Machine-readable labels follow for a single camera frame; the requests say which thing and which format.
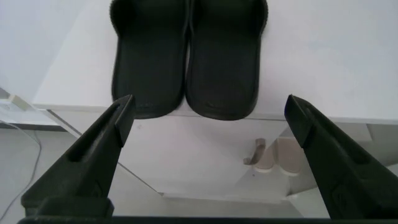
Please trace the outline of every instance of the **electrical cord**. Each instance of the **electrical cord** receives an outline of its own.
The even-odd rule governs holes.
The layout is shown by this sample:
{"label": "electrical cord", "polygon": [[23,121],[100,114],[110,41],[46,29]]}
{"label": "electrical cord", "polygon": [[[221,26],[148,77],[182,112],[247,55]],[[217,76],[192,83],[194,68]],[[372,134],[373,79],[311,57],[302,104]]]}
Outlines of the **electrical cord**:
{"label": "electrical cord", "polygon": [[39,153],[37,154],[37,158],[36,158],[36,161],[35,161],[35,165],[33,166],[33,171],[32,171],[32,175],[30,177],[30,180],[27,183],[27,185],[11,200],[10,204],[7,206],[7,208],[5,209],[4,213],[0,217],[0,223],[1,223],[2,220],[4,219],[4,217],[7,215],[7,212],[9,211],[11,206],[14,204],[14,202],[19,198],[19,196],[22,195],[22,193],[24,193],[28,189],[28,187],[33,182],[33,179],[34,179],[34,177],[36,175],[37,165],[39,164],[40,155],[42,153],[42,143],[40,142],[40,139],[37,137],[35,131],[33,131],[34,137],[32,137],[30,134],[26,133],[24,130],[22,130],[21,128],[18,128],[17,126],[15,126],[13,124],[9,124],[9,123],[7,123],[5,121],[2,121],[2,120],[0,120],[0,123],[6,124],[8,126],[11,126],[13,128],[18,129],[19,131],[24,133],[27,137],[31,138],[31,140],[35,141],[37,143],[37,146],[39,147]]}

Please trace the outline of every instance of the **white surface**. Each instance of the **white surface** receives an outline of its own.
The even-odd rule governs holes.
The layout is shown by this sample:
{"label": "white surface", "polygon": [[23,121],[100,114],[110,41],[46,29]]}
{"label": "white surface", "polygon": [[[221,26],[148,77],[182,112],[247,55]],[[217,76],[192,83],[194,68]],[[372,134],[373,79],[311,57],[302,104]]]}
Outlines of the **white surface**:
{"label": "white surface", "polygon": [[[391,165],[388,169],[398,176],[398,164]],[[292,203],[304,218],[329,218],[328,210],[318,187],[289,195],[287,200]]]}
{"label": "white surface", "polygon": [[[30,103],[86,0],[0,1],[0,87]],[[0,119],[52,124],[36,111]]]}
{"label": "white surface", "polygon": [[[99,111],[111,104],[116,34],[110,0],[78,16],[38,91],[40,108]],[[398,1],[268,0],[257,106],[284,119],[291,93],[334,121],[398,124]],[[186,102],[173,114],[196,116]]]}
{"label": "white surface", "polygon": [[[37,131],[43,150],[37,169],[37,180],[76,140],[68,133]],[[37,155],[37,148],[27,137],[15,130],[0,129],[0,214],[11,199],[27,183]],[[176,217],[301,217],[288,203],[278,205],[260,203],[217,202],[163,198],[126,170],[117,166],[109,198],[115,207],[114,215],[176,216]],[[17,223],[24,217],[20,199],[14,203],[1,224]]]}

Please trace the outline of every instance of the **floor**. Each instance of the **floor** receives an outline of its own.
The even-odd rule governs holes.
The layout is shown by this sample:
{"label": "floor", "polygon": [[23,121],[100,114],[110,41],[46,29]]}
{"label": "floor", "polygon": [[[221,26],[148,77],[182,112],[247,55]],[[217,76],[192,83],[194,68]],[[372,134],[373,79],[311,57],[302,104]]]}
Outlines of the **floor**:
{"label": "floor", "polygon": [[[42,143],[37,180],[75,141],[69,133],[27,131],[37,135]],[[13,129],[0,129],[0,216],[11,200],[24,188],[32,175],[39,148],[33,140]],[[178,216],[178,217],[302,217],[290,204],[222,202],[164,198],[118,166],[114,174],[109,198],[114,215],[125,216]],[[24,209],[18,198],[0,223],[17,223],[24,217]]]}

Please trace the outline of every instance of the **slide sandal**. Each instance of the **slide sandal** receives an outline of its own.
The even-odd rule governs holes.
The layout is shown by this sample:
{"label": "slide sandal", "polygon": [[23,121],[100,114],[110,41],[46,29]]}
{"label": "slide sandal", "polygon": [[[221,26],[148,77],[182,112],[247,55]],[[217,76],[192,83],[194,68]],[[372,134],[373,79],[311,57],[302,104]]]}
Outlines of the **slide sandal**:
{"label": "slide sandal", "polygon": [[110,16],[118,35],[113,100],[136,98],[136,119],[172,112],[183,98],[188,1],[114,0]]}
{"label": "slide sandal", "polygon": [[190,13],[188,104],[207,118],[245,118],[257,101],[266,1],[193,0]]}

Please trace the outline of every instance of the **metal handle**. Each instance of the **metal handle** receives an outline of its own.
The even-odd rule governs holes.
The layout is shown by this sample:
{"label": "metal handle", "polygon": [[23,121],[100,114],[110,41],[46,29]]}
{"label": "metal handle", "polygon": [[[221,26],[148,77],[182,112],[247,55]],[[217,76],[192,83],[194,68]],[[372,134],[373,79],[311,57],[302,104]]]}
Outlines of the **metal handle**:
{"label": "metal handle", "polygon": [[243,164],[248,166],[256,165],[260,161],[265,150],[266,150],[266,140],[256,139],[256,150],[254,151],[252,158],[243,159]]}

